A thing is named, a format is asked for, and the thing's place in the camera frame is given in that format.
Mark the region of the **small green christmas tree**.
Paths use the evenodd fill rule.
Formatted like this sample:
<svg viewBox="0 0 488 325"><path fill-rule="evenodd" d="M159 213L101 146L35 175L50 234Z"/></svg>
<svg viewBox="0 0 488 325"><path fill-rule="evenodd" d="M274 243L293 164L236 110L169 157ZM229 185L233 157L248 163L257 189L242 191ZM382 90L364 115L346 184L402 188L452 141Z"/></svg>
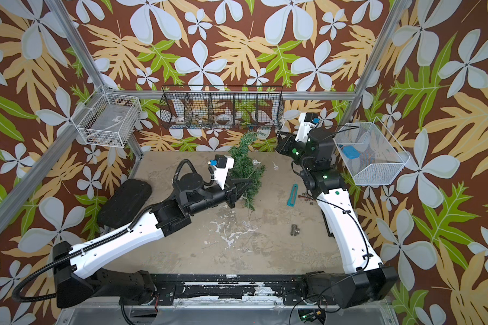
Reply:
<svg viewBox="0 0 488 325"><path fill-rule="evenodd" d="M249 156L250 146L257 140L258 134L249 131L244 134L239 143L232 146L229 150L230 156L235 160L234 167L230 174L237 179L251 180L251 184L244 192L244 205L251 211L255 211L255 197L262 186L262 176L265 172L265 166L253 164L253 159Z"/></svg>

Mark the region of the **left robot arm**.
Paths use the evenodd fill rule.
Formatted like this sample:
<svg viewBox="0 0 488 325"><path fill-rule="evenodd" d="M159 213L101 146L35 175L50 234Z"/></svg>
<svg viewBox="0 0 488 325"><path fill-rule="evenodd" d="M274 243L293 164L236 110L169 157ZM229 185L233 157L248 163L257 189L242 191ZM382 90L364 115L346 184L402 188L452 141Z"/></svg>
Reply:
<svg viewBox="0 0 488 325"><path fill-rule="evenodd" d="M227 178L223 186L206 183L198 173L173 179L173 192L164 201L152 204L127 225L89 242L55 247L55 260L28 275L12 291L19 303L55 299L60 309L76 306L92 297L122 297L136 303L149 302L155 286L146 271L134 273L105 269L111 261L140 246L161 240L191 223L196 213L221 203L233 207L253 184L250 179ZM55 291L41 296L24 296L21 291L46 272L53 272Z"/></svg>

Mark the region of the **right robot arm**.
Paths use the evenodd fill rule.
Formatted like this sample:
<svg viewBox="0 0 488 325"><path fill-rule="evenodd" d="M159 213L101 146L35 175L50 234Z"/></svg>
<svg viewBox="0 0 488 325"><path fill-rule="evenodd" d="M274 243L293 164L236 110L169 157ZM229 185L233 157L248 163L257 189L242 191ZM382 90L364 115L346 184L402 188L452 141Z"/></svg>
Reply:
<svg viewBox="0 0 488 325"><path fill-rule="evenodd" d="M305 275L308 298L316 302L330 300L346 309L384 299L399 278L393 267L383 264L359 224L346 182L332 163L336 149L333 137L324 128L310 130L304 140L280 131L275 150L301 168L297 174L309 199L318 204L342 259L342 276L325 272Z"/></svg>

